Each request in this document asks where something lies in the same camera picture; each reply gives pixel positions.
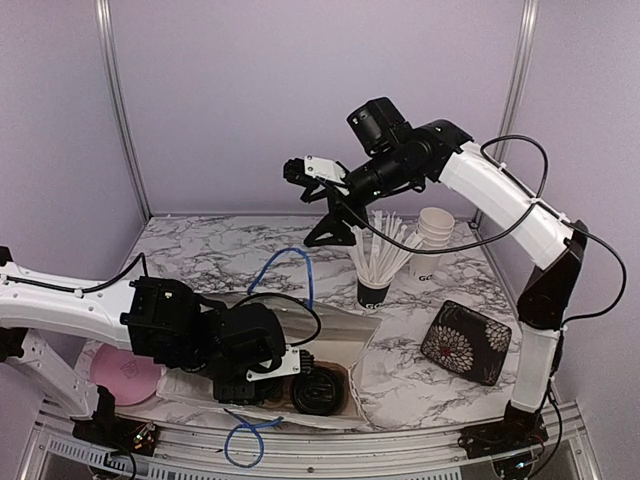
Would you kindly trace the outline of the blue checkered paper bag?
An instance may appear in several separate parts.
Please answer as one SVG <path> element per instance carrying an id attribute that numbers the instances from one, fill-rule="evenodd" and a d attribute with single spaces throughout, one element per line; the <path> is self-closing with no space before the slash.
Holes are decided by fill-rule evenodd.
<path id="1" fill-rule="evenodd" d="M 200 410 L 229 412 L 241 417 L 283 421 L 323 430 L 351 430 L 368 424 L 357 392 L 362 377 L 362 358 L 381 320 L 354 315 L 314 300 L 312 264 L 299 248 L 285 248 L 270 259 L 297 253 L 306 263 L 309 297 L 300 300 L 276 292 L 256 292 L 267 271 L 264 267 L 242 295 L 238 292 L 210 294 L 231 308 L 235 304 L 263 305 L 279 319 L 287 341 L 282 360 L 282 376 L 249 371 L 244 383 L 269 394 L 256 404 L 247 400 L 224 400 L 222 390 L 196 373 L 168 370 L 160 378 L 157 395 Z"/>

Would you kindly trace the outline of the brown cardboard cup carrier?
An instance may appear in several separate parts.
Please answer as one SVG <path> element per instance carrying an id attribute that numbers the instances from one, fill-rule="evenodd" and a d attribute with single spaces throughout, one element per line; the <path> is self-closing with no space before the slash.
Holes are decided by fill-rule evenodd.
<path id="1" fill-rule="evenodd" d="M 340 413 L 346 402 L 346 377 L 326 366 L 313 367 L 308 373 L 277 379 L 268 390 L 267 402 L 288 403 L 305 415 L 332 416 Z"/>

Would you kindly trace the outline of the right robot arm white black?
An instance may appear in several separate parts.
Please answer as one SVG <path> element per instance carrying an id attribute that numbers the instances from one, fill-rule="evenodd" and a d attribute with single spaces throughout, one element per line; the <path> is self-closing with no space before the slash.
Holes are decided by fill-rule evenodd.
<path id="1" fill-rule="evenodd" d="M 544 404 L 553 359 L 559 350 L 563 315 L 580 274 L 588 232 L 492 160 L 483 145 L 454 123 L 438 119 L 412 126 L 387 97 L 373 99 L 347 118 L 368 156 L 349 170 L 339 161 L 307 155 L 290 159 L 284 178 L 303 187 L 305 203 L 326 200 L 327 214 L 304 240 L 308 247 L 353 246 L 357 229 L 396 248 L 402 243 L 370 224 L 366 208 L 406 191 L 442 184 L 473 203 L 511 236 L 534 264 L 517 303 L 523 335 L 516 382 L 495 430 L 506 448 L 515 448 L 534 431 Z"/>

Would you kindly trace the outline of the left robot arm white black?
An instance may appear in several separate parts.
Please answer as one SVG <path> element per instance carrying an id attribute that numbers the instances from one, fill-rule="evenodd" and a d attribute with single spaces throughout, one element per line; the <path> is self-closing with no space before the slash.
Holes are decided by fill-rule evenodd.
<path id="1" fill-rule="evenodd" d="M 50 331 L 94 339 L 168 369 L 215 381 L 225 401 L 252 402 L 258 385 L 298 372 L 276 313 L 261 304 L 228 307 L 186 284 L 125 273 L 104 281 L 43 274 L 1 249 L 1 359 L 30 375 L 76 421 L 106 445 L 125 438 L 114 397 L 89 383 L 42 339 Z"/>

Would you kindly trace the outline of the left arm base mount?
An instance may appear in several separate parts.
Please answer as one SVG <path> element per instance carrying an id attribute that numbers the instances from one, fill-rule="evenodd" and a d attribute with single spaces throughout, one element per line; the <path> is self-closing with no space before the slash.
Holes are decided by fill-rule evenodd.
<path id="1" fill-rule="evenodd" d="M 115 397 L 104 386 L 97 387 L 98 403 L 89 420 L 75 420 L 76 439 L 115 447 L 126 453 L 151 457 L 156 449 L 159 428 L 152 421 L 122 418 L 115 412 Z"/>

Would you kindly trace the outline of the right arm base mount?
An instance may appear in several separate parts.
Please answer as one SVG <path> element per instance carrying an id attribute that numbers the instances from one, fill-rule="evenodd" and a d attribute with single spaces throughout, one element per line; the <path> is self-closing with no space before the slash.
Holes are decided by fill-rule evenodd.
<path id="1" fill-rule="evenodd" d="M 541 411 L 542 407 L 538 407 L 528 412 L 509 401 L 500 420 L 463 428 L 458 446 L 468 459 L 475 459 L 542 445 L 549 435 Z"/>

